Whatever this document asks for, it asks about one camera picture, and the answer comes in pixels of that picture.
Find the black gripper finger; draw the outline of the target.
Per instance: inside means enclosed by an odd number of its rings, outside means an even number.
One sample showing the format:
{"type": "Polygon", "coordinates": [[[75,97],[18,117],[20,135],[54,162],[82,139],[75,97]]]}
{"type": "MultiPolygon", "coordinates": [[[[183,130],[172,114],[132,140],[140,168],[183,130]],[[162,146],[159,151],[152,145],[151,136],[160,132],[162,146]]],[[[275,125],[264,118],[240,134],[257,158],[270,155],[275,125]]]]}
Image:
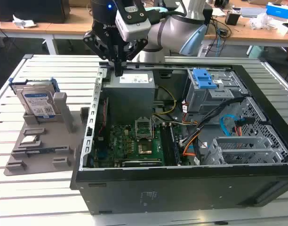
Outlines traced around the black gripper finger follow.
{"type": "Polygon", "coordinates": [[[130,42],[123,42],[119,47],[119,76],[123,75],[123,67],[127,61],[131,61],[148,44],[147,39],[137,39],[130,42]]]}
{"type": "Polygon", "coordinates": [[[83,42],[101,59],[108,60],[109,65],[114,68],[115,76],[120,77],[118,51],[110,31],[91,30],[84,35],[83,42]]]}

